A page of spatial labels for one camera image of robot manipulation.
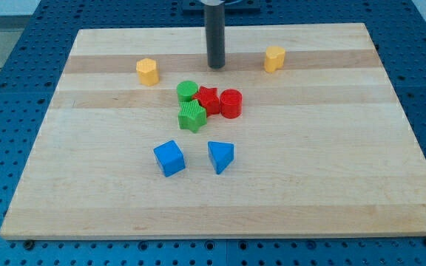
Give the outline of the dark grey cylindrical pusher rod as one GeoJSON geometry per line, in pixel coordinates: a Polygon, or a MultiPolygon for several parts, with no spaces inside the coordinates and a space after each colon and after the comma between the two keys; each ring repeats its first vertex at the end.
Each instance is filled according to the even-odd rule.
{"type": "Polygon", "coordinates": [[[225,2],[203,2],[208,65],[212,69],[225,66],[225,2]]]}

